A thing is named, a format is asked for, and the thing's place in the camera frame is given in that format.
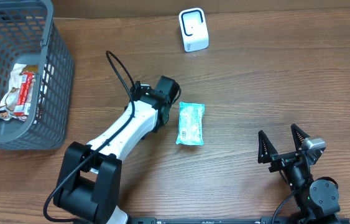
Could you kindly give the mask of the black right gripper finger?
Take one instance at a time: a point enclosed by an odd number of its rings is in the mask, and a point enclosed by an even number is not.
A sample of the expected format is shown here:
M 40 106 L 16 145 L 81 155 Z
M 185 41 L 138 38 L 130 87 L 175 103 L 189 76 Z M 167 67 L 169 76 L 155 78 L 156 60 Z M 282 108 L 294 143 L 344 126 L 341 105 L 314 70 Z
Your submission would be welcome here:
M 268 139 L 263 130 L 258 132 L 259 137 L 259 150 L 258 150 L 258 163 L 265 164 L 272 162 L 276 156 L 278 156 L 277 150 Z
M 296 124 L 291 125 L 291 131 L 293 136 L 293 141 L 295 144 L 295 149 L 299 151 L 302 148 L 303 141 L 310 137 L 307 133 L 305 133 L 302 129 L 300 129 Z

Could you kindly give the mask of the teal orange snack packet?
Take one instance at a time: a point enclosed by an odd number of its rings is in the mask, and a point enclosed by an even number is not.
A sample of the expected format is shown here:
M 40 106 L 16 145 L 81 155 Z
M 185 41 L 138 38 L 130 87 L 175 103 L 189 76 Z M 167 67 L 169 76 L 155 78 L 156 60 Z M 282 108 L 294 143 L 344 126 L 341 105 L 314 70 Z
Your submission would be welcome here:
M 187 146 L 204 145 L 202 132 L 204 113 L 204 104 L 180 102 L 176 144 Z

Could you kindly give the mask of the red white snack bar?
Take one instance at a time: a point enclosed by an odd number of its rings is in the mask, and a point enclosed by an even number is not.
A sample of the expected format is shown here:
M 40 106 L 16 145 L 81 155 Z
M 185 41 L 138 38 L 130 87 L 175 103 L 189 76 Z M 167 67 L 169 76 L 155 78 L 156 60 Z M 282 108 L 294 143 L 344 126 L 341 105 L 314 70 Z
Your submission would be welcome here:
M 14 116 L 28 116 L 30 108 L 30 99 L 29 96 L 31 84 L 33 84 L 34 72 L 22 72 L 21 87 L 19 92 L 19 97 L 17 104 L 14 108 Z

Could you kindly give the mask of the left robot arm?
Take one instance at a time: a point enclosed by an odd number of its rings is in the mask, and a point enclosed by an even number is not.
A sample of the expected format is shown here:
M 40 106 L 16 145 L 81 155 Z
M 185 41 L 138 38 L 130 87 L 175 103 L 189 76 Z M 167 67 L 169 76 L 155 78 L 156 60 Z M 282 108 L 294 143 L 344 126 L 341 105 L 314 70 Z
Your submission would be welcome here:
M 122 163 L 141 139 L 167 123 L 180 92 L 165 76 L 155 88 L 136 82 L 127 108 L 104 133 L 67 147 L 53 204 L 74 215 L 72 223 L 131 222 L 118 206 Z

